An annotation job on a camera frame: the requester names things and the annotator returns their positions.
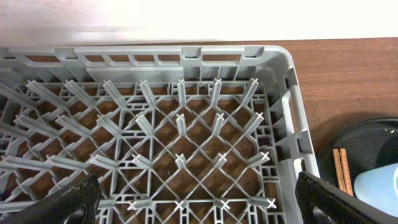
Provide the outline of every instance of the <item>chopstick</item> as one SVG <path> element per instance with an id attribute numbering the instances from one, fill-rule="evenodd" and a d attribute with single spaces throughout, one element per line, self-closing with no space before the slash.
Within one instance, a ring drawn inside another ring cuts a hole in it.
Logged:
<path id="1" fill-rule="evenodd" d="M 349 176 L 348 160 L 346 149 L 340 149 L 341 165 L 343 166 L 344 183 L 346 184 L 347 194 L 354 196 L 353 187 L 351 185 L 351 177 Z"/>
<path id="2" fill-rule="evenodd" d="M 351 177 L 349 176 L 349 167 L 346 149 L 333 149 L 333 159 L 335 161 L 336 176 L 338 188 L 351 196 L 354 196 Z"/>
<path id="3" fill-rule="evenodd" d="M 337 175 L 338 188 L 346 192 L 346 186 L 343 177 L 343 169 L 341 168 L 340 153 L 338 149 L 333 149 L 333 158 L 335 160 L 335 168 Z"/>

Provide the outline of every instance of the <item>black plate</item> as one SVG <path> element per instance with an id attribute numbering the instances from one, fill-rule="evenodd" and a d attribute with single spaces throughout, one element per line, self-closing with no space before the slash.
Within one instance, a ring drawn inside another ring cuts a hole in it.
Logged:
<path id="1" fill-rule="evenodd" d="M 320 176 L 337 186 L 332 149 L 345 148 L 351 182 L 362 172 L 398 162 L 398 118 L 374 118 L 348 126 L 317 155 Z"/>

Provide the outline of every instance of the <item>gray plastic dish rack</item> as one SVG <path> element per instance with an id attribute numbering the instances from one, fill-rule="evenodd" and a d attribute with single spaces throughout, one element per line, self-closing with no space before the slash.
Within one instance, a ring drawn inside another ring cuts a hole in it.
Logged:
<path id="1" fill-rule="evenodd" d="M 282 47 L 3 48 L 0 82 L 1 218 L 95 173 L 97 223 L 302 223 L 319 173 Z"/>

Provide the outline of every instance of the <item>wooden table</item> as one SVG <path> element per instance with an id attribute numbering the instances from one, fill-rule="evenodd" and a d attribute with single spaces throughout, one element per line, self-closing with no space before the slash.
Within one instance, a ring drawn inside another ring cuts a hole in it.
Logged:
<path id="1" fill-rule="evenodd" d="M 398 116 L 398 38 L 181 44 L 285 47 L 293 55 L 315 152 L 345 126 Z"/>

